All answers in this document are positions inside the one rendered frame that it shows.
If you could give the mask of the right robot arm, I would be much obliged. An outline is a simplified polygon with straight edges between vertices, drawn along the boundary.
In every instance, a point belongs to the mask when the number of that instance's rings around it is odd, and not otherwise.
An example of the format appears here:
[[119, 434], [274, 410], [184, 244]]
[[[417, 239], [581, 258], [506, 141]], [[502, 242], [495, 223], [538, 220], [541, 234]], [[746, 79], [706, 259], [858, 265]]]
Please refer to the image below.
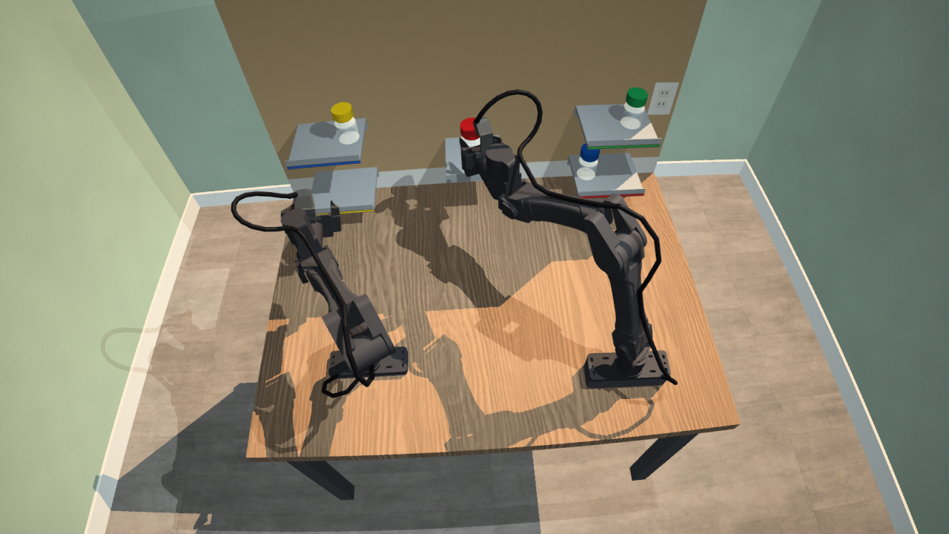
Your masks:
[[[665, 378], [653, 351], [649, 351], [651, 347], [641, 323], [638, 288], [647, 236], [636, 217], [619, 209], [543, 195], [530, 182], [521, 179], [518, 156], [505, 143], [494, 143], [486, 154], [487, 174], [483, 181], [492, 197], [498, 200], [503, 215], [519, 222], [550, 222], [587, 232], [595, 263], [608, 276], [615, 307], [612, 332], [615, 352], [587, 355], [589, 379]], [[611, 227], [613, 220], [615, 232]]]

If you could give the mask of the clear bottle with yellow cap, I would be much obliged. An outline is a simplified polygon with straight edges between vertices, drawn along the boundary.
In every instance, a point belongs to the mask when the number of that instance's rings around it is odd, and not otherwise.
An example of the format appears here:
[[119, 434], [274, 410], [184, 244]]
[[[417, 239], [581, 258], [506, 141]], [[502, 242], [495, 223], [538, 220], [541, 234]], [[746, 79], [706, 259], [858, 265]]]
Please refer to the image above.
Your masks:
[[353, 117], [351, 104], [349, 102], [337, 102], [330, 111], [335, 121], [334, 125], [339, 141], [343, 145], [352, 145], [352, 143], [358, 142], [360, 135]]

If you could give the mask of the clear bottle with green cap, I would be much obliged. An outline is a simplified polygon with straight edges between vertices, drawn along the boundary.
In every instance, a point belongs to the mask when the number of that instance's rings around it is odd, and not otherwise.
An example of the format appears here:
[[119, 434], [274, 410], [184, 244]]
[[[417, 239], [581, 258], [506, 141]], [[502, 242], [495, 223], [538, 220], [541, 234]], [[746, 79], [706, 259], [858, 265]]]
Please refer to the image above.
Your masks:
[[643, 88], [628, 89], [626, 104], [624, 104], [624, 110], [621, 113], [621, 126], [628, 131], [636, 131], [641, 126], [647, 97], [648, 93]]

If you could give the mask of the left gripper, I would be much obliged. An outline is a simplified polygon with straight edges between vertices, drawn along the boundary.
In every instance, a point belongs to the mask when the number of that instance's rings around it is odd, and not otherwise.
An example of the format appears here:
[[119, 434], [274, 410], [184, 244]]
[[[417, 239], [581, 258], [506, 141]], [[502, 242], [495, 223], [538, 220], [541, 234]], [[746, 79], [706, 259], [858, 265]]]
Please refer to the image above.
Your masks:
[[319, 234], [322, 240], [323, 237], [333, 237], [334, 232], [341, 232], [340, 209], [331, 200], [331, 214], [329, 212], [328, 215], [316, 215], [315, 207], [312, 207], [311, 195], [304, 197], [294, 197], [294, 204], [291, 204], [288, 208], [282, 210], [280, 216], [282, 217], [284, 213], [287, 213], [287, 211], [291, 209], [301, 208], [305, 210], [306, 216], [308, 216], [309, 222], [311, 222], [313, 231], [315, 234]]

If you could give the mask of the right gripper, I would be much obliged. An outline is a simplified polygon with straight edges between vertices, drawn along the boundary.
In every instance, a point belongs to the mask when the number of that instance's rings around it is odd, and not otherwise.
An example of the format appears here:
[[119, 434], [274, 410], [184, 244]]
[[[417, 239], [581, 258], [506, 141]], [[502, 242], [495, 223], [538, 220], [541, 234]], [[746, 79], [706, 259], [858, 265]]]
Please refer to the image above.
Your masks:
[[[480, 178], [484, 179], [487, 174], [487, 148], [494, 143], [501, 143], [501, 138], [500, 136], [494, 136], [494, 132], [492, 132], [491, 125], [489, 124], [489, 119], [488, 121], [477, 124], [477, 132], [479, 134], [480, 145], [474, 146], [473, 148], [470, 148], [470, 146], [460, 138], [462, 168], [466, 177], [479, 174]], [[494, 136], [494, 142], [492, 142], [492, 136]]]

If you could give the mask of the clear glass bottle with red cap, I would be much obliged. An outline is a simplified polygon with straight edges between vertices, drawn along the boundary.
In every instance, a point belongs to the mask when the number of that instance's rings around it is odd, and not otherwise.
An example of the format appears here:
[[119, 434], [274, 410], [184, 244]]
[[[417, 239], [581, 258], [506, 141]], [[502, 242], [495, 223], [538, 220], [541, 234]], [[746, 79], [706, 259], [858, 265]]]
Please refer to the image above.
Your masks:
[[465, 143], [467, 143], [468, 146], [470, 146], [470, 148], [480, 145], [479, 136], [477, 136], [477, 132], [475, 132], [475, 128], [472, 125], [474, 119], [476, 118], [464, 119], [460, 124], [461, 138]]

